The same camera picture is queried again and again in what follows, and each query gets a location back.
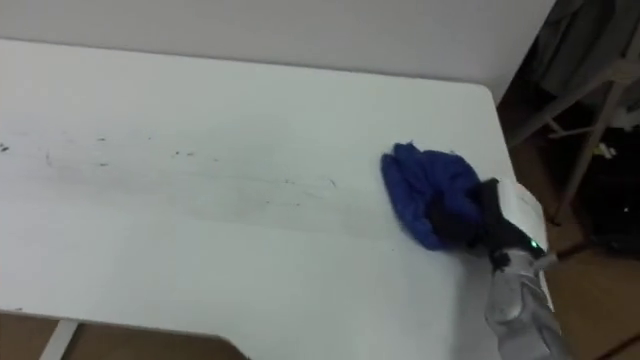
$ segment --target table surface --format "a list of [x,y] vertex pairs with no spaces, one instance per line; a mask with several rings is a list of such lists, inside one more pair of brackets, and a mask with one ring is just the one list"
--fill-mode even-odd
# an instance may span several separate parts
[[395,142],[514,178],[481,86],[0,40],[0,310],[256,359],[497,359],[486,260],[422,249]]

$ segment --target robotic arm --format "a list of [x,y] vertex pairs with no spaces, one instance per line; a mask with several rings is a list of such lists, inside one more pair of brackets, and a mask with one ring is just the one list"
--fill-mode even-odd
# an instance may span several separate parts
[[510,181],[489,180],[478,195],[493,266],[485,319],[502,360],[571,359],[540,282],[550,256],[536,241],[545,236],[540,205]]

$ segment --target blue rag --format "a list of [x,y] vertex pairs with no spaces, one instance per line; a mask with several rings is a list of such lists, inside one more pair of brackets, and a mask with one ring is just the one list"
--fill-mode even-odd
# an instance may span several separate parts
[[396,216],[411,235],[429,250],[447,248],[427,219],[438,196],[452,214],[470,223],[481,222],[478,206],[467,196],[480,183],[464,158],[440,151],[420,151],[412,143],[395,144],[381,159],[382,176]]

